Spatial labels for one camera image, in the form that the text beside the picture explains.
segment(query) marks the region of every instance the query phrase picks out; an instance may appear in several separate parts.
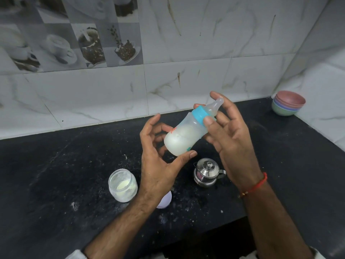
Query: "pink bowl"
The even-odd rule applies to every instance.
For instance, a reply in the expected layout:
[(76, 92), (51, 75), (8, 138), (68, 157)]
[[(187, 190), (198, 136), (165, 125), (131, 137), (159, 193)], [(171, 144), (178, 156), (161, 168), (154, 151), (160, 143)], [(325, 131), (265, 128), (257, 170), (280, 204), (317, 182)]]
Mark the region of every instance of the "pink bowl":
[(303, 105), (301, 106), (295, 106), (295, 105), (292, 105), (292, 104), (288, 104), (286, 102), (283, 102), (282, 100), (280, 100), (277, 96), (274, 97), (274, 100), (276, 100), (278, 103), (280, 103), (281, 105), (283, 106), (286, 106), (288, 108), (292, 108), (292, 109), (300, 109)]
[(276, 97), (278, 97), (284, 103), (293, 106), (303, 106), (305, 104), (305, 99), (303, 96), (291, 91), (279, 91), (276, 94)]

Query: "stainless steel pot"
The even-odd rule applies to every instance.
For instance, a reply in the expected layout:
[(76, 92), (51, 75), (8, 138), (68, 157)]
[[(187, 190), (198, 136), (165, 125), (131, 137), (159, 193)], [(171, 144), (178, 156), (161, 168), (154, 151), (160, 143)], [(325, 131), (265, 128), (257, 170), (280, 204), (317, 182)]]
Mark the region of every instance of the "stainless steel pot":
[(194, 166), (194, 181), (202, 187), (211, 187), (217, 179), (226, 176), (226, 171), (219, 169), (219, 165), (210, 158), (202, 158)]

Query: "forearm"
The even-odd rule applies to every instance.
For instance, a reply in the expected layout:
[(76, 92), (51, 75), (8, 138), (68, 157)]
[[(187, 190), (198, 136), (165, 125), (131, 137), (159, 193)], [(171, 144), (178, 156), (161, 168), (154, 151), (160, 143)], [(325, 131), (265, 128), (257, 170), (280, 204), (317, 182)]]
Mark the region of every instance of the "forearm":
[(244, 197), (260, 259), (311, 259), (292, 219), (266, 182)]
[(134, 236), (155, 209), (153, 202), (136, 196), (125, 211), (111, 222), (84, 250), (88, 259), (120, 259)]

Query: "baby bottle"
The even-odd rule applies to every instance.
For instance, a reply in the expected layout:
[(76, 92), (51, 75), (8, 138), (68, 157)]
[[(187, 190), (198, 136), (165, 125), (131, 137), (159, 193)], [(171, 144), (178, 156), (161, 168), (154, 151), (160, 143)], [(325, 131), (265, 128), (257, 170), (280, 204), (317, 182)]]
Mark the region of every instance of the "baby bottle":
[(172, 129), (164, 138), (166, 148), (178, 156), (189, 151), (203, 135), (207, 133), (203, 120), (206, 116), (216, 116), (219, 107), (224, 103), (222, 97), (206, 106), (198, 106)]

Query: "bottle nipple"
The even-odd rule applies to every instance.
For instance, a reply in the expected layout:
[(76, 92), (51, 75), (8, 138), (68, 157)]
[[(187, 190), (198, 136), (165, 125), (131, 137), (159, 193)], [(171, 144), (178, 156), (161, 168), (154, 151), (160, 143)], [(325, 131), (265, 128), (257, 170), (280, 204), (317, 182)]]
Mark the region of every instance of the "bottle nipple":
[(204, 106), (204, 110), (211, 116), (216, 116), (219, 107), (224, 103), (224, 98), (219, 97), (211, 104), (207, 104)]

